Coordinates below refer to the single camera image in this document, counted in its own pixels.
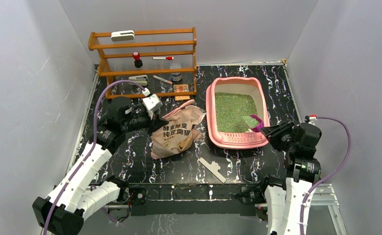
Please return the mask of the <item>cat litter bag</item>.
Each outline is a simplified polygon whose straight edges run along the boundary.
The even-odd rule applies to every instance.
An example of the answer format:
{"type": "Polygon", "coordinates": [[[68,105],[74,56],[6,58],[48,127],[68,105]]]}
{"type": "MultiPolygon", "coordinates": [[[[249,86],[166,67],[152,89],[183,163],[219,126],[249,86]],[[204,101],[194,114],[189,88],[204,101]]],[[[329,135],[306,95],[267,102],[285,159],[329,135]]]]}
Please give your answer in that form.
{"type": "Polygon", "coordinates": [[[151,135],[151,157],[167,158],[189,149],[191,144],[201,137],[195,126],[203,121],[205,115],[205,110],[195,106],[192,99],[163,116],[168,123],[151,135]]]}

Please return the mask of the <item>orange wooden shelf rack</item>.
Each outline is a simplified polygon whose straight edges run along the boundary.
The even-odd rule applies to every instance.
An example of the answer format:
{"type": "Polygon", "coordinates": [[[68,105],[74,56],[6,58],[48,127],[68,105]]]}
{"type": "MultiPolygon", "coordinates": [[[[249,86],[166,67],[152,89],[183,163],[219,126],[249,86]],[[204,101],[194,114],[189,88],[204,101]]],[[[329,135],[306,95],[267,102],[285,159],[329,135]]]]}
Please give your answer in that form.
{"type": "Polygon", "coordinates": [[[192,28],[135,30],[135,38],[130,41],[113,42],[111,32],[92,32],[88,49],[97,51],[99,56],[97,74],[105,78],[107,85],[130,76],[147,75],[152,92],[160,97],[197,94],[197,31],[192,28]],[[143,66],[136,68],[132,53],[138,51],[143,66]],[[174,60],[154,60],[155,56],[174,56],[174,60]],[[173,63],[182,69],[171,70],[173,63]],[[182,72],[182,80],[172,85],[153,78],[153,75],[170,80],[170,73],[182,72]],[[189,91],[175,93],[174,85],[188,84],[189,91]]]}

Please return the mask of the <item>pink cat litter box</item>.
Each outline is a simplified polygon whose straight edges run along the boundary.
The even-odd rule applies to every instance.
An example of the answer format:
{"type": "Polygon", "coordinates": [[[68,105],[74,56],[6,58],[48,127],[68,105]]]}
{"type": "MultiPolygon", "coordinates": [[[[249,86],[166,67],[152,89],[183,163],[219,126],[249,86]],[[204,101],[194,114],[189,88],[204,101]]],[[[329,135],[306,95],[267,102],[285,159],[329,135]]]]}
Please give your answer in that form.
{"type": "Polygon", "coordinates": [[[252,132],[250,115],[270,126],[265,95],[254,77],[216,78],[206,90],[206,119],[211,141],[221,148],[251,149],[268,143],[265,136],[252,132]]]}

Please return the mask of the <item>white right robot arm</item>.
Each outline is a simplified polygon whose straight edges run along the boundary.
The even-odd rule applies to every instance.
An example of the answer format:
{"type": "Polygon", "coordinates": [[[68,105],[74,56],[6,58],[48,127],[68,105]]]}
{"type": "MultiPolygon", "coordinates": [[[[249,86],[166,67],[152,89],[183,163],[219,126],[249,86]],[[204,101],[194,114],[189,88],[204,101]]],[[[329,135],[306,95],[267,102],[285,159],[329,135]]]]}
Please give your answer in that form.
{"type": "Polygon", "coordinates": [[[250,126],[252,132],[263,134],[272,148],[284,152],[286,177],[267,175],[250,187],[243,187],[236,197],[243,204],[266,202],[269,235],[304,235],[312,186],[320,180],[321,165],[314,157],[322,132],[312,120],[298,125],[292,121],[265,127],[250,126]]]}

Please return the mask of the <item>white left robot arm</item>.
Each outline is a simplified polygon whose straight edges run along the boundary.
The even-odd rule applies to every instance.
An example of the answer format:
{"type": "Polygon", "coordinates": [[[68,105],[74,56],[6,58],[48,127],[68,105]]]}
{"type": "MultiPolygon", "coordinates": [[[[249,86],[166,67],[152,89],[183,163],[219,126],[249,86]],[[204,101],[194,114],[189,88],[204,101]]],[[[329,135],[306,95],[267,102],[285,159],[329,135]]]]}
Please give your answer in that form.
{"type": "Polygon", "coordinates": [[[44,232],[77,235],[84,222],[108,203],[129,201],[129,183],[116,176],[109,177],[96,189],[86,190],[128,132],[146,129],[151,135],[168,124],[159,114],[160,107],[162,102],[155,94],[143,98],[137,107],[124,96],[111,101],[108,113],[95,119],[93,136],[75,165],[47,197],[35,199],[32,208],[44,232]]]}

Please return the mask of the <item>grey bag sealing clip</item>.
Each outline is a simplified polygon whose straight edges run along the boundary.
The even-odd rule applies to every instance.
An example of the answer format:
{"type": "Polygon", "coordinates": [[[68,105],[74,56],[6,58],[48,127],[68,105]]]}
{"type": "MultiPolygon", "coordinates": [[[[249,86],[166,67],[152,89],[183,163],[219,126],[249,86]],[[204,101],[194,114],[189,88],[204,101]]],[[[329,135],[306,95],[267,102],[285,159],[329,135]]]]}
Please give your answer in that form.
{"type": "Polygon", "coordinates": [[[212,161],[209,163],[204,158],[200,157],[198,161],[207,168],[221,183],[226,182],[226,178],[219,172],[221,167],[218,165],[218,163],[212,161]]]}

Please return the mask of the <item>purple litter scoop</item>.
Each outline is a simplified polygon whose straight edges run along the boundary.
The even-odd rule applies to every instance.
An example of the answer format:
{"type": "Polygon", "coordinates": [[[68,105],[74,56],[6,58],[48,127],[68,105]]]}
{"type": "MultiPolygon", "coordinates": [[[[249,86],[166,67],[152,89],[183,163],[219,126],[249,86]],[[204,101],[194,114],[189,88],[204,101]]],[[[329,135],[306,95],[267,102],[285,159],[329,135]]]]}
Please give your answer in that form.
{"type": "Polygon", "coordinates": [[[255,133],[261,132],[261,129],[265,127],[263,120],[257,115],[250,115],[249,117],[252,118],[250,123],[248,123],[250,130],[255,133]]]}

